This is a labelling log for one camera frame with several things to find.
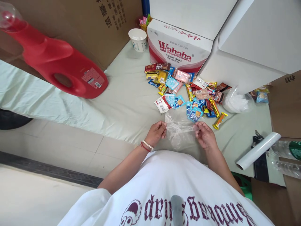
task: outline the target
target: white box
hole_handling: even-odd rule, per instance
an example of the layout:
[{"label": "white box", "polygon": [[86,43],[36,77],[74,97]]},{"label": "white box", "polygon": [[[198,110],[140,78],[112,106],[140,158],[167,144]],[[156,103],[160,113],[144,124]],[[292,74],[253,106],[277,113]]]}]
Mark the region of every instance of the white box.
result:
[{"label": "white box", "polygon": [[214,40],[237,0],[150,0],[152,18]]},{"label": "white box", "polygon": [[147,26],[151,63],[171,63],[184,72],[198,72],[213,41],[153,19]]},{"label": "white box", "polygon": [[219,37],[213,43],[212,52],[199,72],[206,82],[224,82],[238,85],[240,94],[245,94],[265,85],[286,73],[263,66],[218,49]]},{"label": "white box", "polygon": [[292,74],[301,69],[301,2],[241,0],[220,32],[219,49]]}]

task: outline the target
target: bracelet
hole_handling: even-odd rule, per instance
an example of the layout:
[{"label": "bracelet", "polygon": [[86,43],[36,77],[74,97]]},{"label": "bracelet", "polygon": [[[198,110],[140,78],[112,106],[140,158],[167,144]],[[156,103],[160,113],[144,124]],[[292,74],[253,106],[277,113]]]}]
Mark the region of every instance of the bracelet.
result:
[{"label": "bracelet", "polygon": [[146,144],[146,146],[148,146],[148,147],[151,149],[151,151],[153,151],[153,150],[154,150],[154,148],[153,148],[152,146],[150,146],[148,143],[146,143],[146,142],[145,142],[145,140],[143,140],[142,142],[143,142],[143,143],[145,143],[145,144]]},{"label": "bracelet", "polygon": [[144,143],[143,143],[143,142],[141,142],[141,147],[143,147],[145,150],[147,150],[148,152],[150,152],[150,150],[149,150],[149,149],[147,149],[146,147],[144,147],[144,146],[143,146],[143,144],[144,144]]}]

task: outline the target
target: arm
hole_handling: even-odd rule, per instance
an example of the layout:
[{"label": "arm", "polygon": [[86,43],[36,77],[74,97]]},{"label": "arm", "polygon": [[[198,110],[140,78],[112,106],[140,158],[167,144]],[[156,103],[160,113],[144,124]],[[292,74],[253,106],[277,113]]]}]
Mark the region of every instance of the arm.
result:
[{"label": "arm", "polygon": [[196,126],[199,128],[199,130],[196,130],[196,138],[205,150],[209,169],[224,179],[224,181],[230,184],[235,190],[242,194],[242,196],[245,196],[232,175],[222,152],[217,146],[212,129],[205,122],[197,122]]},{"label": "arm", "polygon": [[[159,121],[153,124],[145,138],[145,141],[155,147],[161,138],[166,137],[167,124]],[[98,188],[104,188],[113,194],[123,185],[129,182],[137,173],[143,160],[149,153],[141,145],[136,147],[118,166],[115,167],[100,183]]]}]

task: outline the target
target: red string bracelet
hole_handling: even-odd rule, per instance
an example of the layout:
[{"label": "red string bracelet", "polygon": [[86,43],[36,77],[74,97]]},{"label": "red string bracelet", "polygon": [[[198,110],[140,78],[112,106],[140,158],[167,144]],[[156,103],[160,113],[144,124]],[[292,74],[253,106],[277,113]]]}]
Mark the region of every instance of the red string bracelet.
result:
[{"label": "red string bracelet", "polygon": [[143,143],[143,142],[141,142],[141,147],[143,147],[145,150],[147,150],[148,152],[150,152],[150,150],[149,150],[149,149],[147,149],[146,147],[144,147],[144,146],[143,146],[143,144],[144,144],[144,143]]}]

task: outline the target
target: red plastic jug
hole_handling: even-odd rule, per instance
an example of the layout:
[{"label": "red plastic jug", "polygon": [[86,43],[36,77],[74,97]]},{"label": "red plastic jug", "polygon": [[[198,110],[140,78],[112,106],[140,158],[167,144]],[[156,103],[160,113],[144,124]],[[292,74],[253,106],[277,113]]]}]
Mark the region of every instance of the red plastic jug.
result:
[{"label": "red plastic jug", "polygon": [[[92,99],[108,86],[106,75],[93,61],[69,43],[33,28],[9,3],[0,2],[0,28],[23,46],[25,62],[64,92]],[[61,75],[71,81],[70,87],[56,79]]]}]

